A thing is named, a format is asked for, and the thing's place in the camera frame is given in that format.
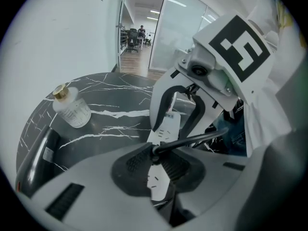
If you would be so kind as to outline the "glass door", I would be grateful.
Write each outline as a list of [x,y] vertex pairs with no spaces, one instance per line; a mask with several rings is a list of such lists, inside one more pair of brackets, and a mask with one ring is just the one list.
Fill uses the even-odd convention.
[[[124,4],[125,4],[125,0],[119,1],[119,17],[118,17],[117,24],[119,24],[119,23],[122,24],[122,15],[123,15]],[[120,28],[117,28],[117,66],[119,68],[120,68],[120,30],[121,30]]]

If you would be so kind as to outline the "white power strip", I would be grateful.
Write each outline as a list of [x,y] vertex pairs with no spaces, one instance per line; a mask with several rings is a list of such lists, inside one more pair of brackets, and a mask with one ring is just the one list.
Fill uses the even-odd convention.
[[[166,113],[163,123],[156,131],[151,131],[147,142],[160,145],[161,142],[176,141],[179,136],[180,114]],[[151,190],[151,200],[164,202],[169,188],[170,178],[162,164],[151,165],[148,171],[147,187]]]

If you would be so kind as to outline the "black office chair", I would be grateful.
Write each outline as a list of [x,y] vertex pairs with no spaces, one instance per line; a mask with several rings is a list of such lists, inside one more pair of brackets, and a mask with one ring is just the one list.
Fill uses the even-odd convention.
[[135,51],[139,52],[136,47],[138,46],[138,32],[136,29],[131,29],[129,31],[128,41],[127,41],[127,48],[125,51]]

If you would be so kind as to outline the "black and orange tool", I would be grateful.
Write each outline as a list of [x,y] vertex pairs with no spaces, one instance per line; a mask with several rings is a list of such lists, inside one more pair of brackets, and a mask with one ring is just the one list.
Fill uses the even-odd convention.
[[53,159],[60,135],[45,126],[17,171],[15,189],[31,198],[34,193],[54,177]]

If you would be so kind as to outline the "black metal rack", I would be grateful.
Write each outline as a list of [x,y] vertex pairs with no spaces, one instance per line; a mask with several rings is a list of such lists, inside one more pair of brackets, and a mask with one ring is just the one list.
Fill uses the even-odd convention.
[[120,53],[122,53],[126,49],[127,41],[128,41],[128,33],[125,29],[125,26],[122,26],[120,30]]

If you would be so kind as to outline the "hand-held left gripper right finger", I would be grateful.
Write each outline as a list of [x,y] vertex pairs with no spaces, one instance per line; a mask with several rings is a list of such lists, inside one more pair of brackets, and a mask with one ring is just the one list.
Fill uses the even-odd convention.
[[173,227],[207,211],[236,182],[247,158],[182,147],[159,156],[170,178],[166,198],[155,203]]

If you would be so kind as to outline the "person's blue jeans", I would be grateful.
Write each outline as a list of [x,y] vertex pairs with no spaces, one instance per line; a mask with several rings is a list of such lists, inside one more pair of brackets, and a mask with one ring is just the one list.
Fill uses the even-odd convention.
[[214,153],[246,157],[244,116],[242,115],[237,121],[230,121],[221,114],[206,132],[223,128],[228,128],[228,132],[205,143],[205,149]]

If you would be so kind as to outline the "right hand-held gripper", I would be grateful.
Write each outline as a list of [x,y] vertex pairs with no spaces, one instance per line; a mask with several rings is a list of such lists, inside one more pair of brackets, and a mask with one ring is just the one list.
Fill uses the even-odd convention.
[[274,56],[261,34],[240,14],[226,14],[193,36],[194,49],[175,64],[175,91],[192,95],[195,108],[179,139],[203,134],[238,99],[250,104],[271,71]]

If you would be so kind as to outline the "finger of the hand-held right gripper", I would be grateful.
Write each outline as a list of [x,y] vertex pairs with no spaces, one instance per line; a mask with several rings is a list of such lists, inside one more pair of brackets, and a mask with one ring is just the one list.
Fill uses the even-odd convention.
[[166,71],[155,83],[150,102],[150,124],[156,131],[163,122],[174,93],[185,93],[192,81],[174,67]]

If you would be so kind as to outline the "person's white shirt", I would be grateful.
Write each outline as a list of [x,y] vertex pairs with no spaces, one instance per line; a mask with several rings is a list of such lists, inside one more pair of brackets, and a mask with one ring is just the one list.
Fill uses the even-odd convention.
[[253,26],[266,36],[278,35],[274,63],[263,88],[250,105],[244,105],[246,155],[269,145],[291,131],[290,122],[278,101],[277,93],[291,78],[308,52],[304,35],[281,0],[257,0],[248,16]]

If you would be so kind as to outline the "clear glass bottle gold cap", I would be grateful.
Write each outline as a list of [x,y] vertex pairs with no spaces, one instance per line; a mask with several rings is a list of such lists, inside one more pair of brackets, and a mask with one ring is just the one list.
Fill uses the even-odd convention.
[[89,122],[91,110],[76,87],[62,84],[56,87],[52,94],[53,110],[71,127],[81,128]]

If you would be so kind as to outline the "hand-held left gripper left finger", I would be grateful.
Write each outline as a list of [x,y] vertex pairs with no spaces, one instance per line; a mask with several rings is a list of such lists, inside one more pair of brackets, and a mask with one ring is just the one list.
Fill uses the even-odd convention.
[[[51,231],[168,231],[168,223],[145,196],[130,196],[118,188],[111,175],[113,163],[125,154],[149,147],[140,143],[87,158],[58,175],[28,198],[19,200],[29,214]],[[62,193],[78,193],[61,220],[48,210]]]

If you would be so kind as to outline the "frosted glass partition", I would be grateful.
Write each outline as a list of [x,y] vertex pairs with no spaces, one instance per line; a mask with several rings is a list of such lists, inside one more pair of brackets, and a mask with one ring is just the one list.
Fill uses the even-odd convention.
[[193,35],[219,15],[200,0],[164,0],[154,37],[150,68],[168,70],[174,60],[193,47]]

